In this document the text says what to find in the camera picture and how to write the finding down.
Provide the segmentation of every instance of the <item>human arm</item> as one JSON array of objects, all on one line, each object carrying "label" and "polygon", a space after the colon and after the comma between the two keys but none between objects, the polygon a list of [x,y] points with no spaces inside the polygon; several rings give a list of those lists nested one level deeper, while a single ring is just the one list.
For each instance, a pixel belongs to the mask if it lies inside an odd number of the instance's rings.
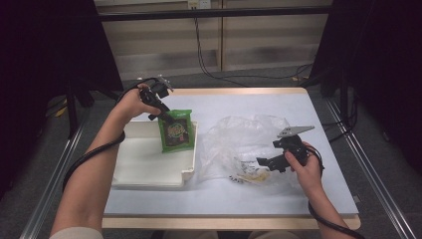
[{"label": "human arm", "polygon": [[[134,89],[111,110],[87,151],[116,140],[124,126],[142,113],[159,115],[160,110],[145,105]],[[118,145],[93,156],[70,177],[51,235],[70,227],[89,227],[102,231],[102,222],[117,158]]]},{"label": "human arm", "polygon": [[[305,166],[302,166],[288,151],[286,152],[285,157],[292,169],[297,173],[299,184],[316,214],[331,223],[348,228],[323,190],[317,157],[311,153],[307,165]],[[318,227],[321,237],[324,239],[353,238],[347,234],[333,230],[320,222],[318,222]]]}]

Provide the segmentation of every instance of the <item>electrical outlet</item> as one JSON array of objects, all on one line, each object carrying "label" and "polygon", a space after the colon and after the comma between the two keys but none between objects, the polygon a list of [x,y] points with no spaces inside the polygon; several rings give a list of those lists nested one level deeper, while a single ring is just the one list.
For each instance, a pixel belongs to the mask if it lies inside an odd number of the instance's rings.
[{"label": "electrical outlet", "polygon": [[198,0],[199,9],[211,9],[211,0]]},{"label": "electrical outlet", "polygon": [[187,9],[199,9],[199,0],[188,0]]}]

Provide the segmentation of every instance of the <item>white tray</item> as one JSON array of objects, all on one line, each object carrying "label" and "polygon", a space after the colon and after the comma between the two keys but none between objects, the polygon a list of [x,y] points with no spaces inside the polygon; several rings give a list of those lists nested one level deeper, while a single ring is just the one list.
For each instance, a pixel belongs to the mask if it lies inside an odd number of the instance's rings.
[{"label": "white tray", "polygon": [[195,169],[197,123],[193,123],[194,149],[162,153],[157,121],[131,121],[124,128],[126,139],[120,144],[112,187],[181,187]]}]

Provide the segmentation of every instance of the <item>green package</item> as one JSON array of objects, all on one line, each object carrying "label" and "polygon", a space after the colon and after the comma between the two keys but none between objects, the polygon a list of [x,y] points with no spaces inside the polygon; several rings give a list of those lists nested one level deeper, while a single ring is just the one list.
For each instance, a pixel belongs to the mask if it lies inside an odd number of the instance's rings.
[{"label": "green package", "polygon": [[190,120],[192,110],[172,110],[167,113],[174,118],[173,123],[158,119],[162,152],[193,149],[195,135]]}]

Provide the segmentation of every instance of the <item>sleeve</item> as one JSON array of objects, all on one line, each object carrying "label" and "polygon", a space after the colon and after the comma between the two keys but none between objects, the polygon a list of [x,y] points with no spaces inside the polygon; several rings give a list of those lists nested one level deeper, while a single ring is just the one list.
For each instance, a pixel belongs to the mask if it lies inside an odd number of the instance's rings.
[{"label": "sleeve", "polygon": [[104,239],[102,233],[88,227],[71,227],[55,233],[50,239]]}]

